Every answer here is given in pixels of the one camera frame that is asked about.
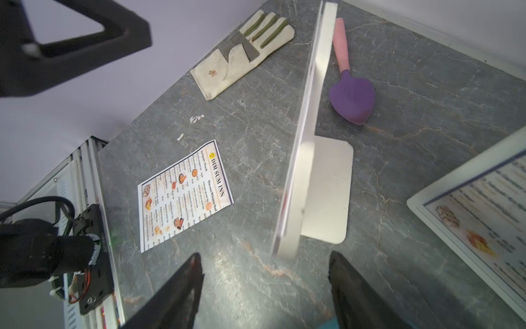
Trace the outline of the Dim Sum Inn menu sheet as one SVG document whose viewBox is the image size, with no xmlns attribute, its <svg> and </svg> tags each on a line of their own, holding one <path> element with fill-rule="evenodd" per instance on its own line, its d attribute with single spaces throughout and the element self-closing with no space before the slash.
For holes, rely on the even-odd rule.
<svg viewBox="0 0 526 329">
<path fill-rule="evenodd" d="M 215 140 L 141 182 L 136 190 L 142 253 L 234 204 Z"/>
</svg>

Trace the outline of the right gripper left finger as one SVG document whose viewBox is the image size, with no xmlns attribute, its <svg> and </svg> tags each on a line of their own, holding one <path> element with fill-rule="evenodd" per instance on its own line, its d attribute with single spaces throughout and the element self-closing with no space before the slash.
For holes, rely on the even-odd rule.
<svg viewBox="0 0 526 329">
<path fill-rule="evenodd" d="M 203 283 L 201 256 L 194 253 L 123 327 L 192 328 Z"/>
</svg>

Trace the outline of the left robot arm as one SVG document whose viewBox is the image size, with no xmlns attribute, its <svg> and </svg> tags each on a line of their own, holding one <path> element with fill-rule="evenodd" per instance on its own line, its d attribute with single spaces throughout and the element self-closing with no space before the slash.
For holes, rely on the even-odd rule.
<svg viewBox="0 0 526 329">
<path fill-rule="evenodd" d="M 1 97 L 27 97 L 51 89 L 152 45 L 149 23 L 116 1 L 61 1 L 102 25 L 103 30 L 62 41 L 36 41 L 21 1 L 1 2 Z M 75 216 L 64 197 L 38 197 L 1 214 L 1 287 L 31 287 L 48 278 L 82 271 L 97 259 L 90 237 L 58 235 L 43 219 L 7 223 L 12 215 L 53 202 L 69 221 Z"/>
</svg>

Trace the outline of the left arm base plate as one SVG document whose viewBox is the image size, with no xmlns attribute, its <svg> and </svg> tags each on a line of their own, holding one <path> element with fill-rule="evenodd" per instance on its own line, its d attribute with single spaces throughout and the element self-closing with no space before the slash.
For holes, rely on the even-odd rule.
<svg viewBox="0 0 526 329">
<path fill-rule="evenodd" d="M 90 205 L 74 220 L 73 236 L 89 238 L 94 243 L 86 268 L 88 278 L 82 276 L 79 282 L 82 290 L 77 301 L 80 314 L 87 315 L 115 290 L 100 205 Z"/>
</svg>

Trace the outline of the white menu holder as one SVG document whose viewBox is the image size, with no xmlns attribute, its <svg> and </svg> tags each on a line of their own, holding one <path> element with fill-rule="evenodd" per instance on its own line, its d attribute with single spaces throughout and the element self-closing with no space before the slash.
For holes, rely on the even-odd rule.
<svg viewBox="0 0 526 329">
<path fill-rule="evenodd" d="M 525 318 L 525 129 L 413 195 L 408 208 Z"/>
<path fill-rule="evenodd" d="M 301 237 L 340 244 L 347 235 L 353 148 L 315 134 L 337 9 L 336 3 L 322 1 L 316 18 L 273 239 L 272 253 L 281 259 L 296 257 Z"/>
</svg>

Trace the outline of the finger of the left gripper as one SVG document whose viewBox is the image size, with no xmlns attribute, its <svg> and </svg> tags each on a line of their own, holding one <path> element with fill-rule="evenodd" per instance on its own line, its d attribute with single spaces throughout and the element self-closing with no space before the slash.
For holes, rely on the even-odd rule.
<svg viewBox="0 0 526 329">
<path fill-rule="evenodd" d="M 116 1 L 61 1 L 103 30 L 46 44 L 21 1 L 1 2 L 1 96 L 29 97 L 152 45 L 149 23 Z"/>
</svg>

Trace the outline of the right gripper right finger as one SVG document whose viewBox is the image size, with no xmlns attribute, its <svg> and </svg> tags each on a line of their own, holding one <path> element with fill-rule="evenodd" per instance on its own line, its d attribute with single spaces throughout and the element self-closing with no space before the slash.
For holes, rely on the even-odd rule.
<svg viewBox="0 0 526 329">
<path fill-rule="evenodd" d="M 339 328 L 410 328 L 340 253 L 330 254 L 328 279 Z"/>
</svg>

